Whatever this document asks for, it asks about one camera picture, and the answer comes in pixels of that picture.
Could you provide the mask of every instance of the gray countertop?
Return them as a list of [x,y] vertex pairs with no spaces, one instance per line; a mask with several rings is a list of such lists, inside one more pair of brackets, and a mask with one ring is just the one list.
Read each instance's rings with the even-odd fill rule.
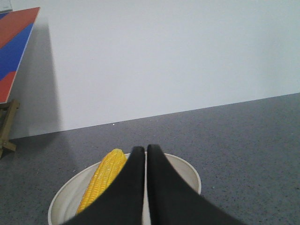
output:
[[249,225],[300,224],[300,94],[15,139],[0,159],[0,224],[47,224],[60,187],[113,148],[158,143],[201,195]]

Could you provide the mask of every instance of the easel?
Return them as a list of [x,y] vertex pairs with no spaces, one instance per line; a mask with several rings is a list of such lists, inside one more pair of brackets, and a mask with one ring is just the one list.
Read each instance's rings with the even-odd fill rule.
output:
[[9,142],[8,135],[15,117],[15,112],[19,107],[20,102],[15,99],[9,103],[0,104],[0,118],[3,115],[3,112],[7,111],[2,126],[0,125],[0,158],[3,153],[3,148],[11,151],[15,151],[16,149],[16,145]]

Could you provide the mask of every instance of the corn cob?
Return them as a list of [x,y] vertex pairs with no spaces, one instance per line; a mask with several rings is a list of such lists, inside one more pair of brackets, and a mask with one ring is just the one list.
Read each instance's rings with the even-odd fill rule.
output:
[[114,149],[103,158],[85,190],[76,213],[87,208],[108,188],[123,168],[126,160],[121,149]]

